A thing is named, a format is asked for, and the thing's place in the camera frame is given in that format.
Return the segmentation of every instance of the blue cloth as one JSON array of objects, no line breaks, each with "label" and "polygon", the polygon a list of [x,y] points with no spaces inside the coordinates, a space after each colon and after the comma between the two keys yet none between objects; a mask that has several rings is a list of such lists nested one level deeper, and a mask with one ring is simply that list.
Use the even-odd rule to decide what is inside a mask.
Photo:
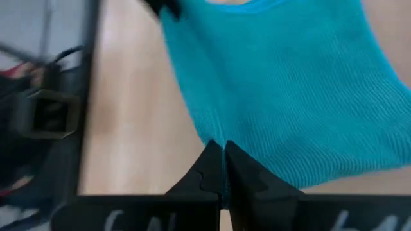
[{"label": "blue cloth", "polygon": [[411,161],[411,94],[360,0],[179,0],[160,17],[203,142],[233,140],[301,188]]}]

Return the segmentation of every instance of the light wood floor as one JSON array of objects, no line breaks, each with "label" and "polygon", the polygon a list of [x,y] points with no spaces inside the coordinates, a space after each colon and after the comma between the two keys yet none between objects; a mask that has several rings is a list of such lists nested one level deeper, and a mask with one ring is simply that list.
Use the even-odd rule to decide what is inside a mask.
[{"label": "light wood floor", "polygon": [[[155,17],[136,0],[103,2],[79,193],[165,193],[204,145],[174,81]],[[411,1],[364,3],[384,52],[411,86]],[[411,168],[341,179],[306,192],[411,194]],[[227,213],[222,220],[222,230],[230,230]]]}]

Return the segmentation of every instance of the gray wall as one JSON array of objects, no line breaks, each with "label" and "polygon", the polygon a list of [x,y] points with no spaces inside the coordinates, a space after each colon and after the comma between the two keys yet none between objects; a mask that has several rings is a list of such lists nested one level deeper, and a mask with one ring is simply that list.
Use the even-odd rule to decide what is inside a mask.
[{"label": "gray wall", "polygon": [[[46,0],[0,0],[0,41],[39,55]],[[80,44],[84,0],[49,0],[53,9],[48,55]],[[73,65],[76,58],[71,57]],[[0,69],[18,61],[0,53]]]}]

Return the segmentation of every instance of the wooden surface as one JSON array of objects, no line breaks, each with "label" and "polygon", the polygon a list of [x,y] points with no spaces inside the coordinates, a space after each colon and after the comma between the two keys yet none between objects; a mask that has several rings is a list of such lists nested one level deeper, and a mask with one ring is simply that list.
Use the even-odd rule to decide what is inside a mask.
[{"label": "wooden surface", "polygon": [[[102,1],[79,193],[165,193],[204,145],[175,83],[155,17],[136,0]],[[411,86],[411,1],[364,3],[384,52]],[[306,192],[411,194],[411,168],[340,179]],[[230,229],[227,213],[222,223],[222,230]]]}]

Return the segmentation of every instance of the clip jaw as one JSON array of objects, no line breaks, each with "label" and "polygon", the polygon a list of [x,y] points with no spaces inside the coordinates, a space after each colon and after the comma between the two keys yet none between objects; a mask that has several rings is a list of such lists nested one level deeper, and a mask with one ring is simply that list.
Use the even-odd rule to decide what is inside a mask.
[{"label": "clip jaw", "polygon": [[225,147],[231,187],[231,221],[237,230],[292,230],[303,195],[232,141]]},{"label": "clip jaw", "polygon": [[218,230],[221,173],[222,149],[211,141],[165,195],[79,196],[53,214],[51,229]]},{"label": "clip jaw", "polygon": [[159,16],[160,10],[163,6],[167,6],[173,15],[179,19],[181,14],[180,5],[177,0],[145,0],[148,6]]}]

